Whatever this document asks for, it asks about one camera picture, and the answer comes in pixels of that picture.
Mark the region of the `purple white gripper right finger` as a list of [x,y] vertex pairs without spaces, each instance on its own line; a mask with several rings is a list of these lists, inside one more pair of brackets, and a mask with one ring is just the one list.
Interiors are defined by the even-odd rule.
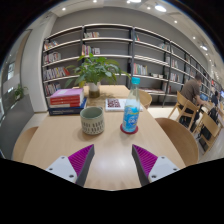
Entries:
[[137,145],[132,145],[132,156],[142,186],[179,171],[179,168],[166,156],[157,157]]

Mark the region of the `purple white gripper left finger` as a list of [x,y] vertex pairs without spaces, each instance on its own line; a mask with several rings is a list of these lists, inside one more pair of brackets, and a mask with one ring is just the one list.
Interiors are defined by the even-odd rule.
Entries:
[[68,157],[60,156],[47,168],[47,171],[83,187],[94,154],[94,145],[91,144]]

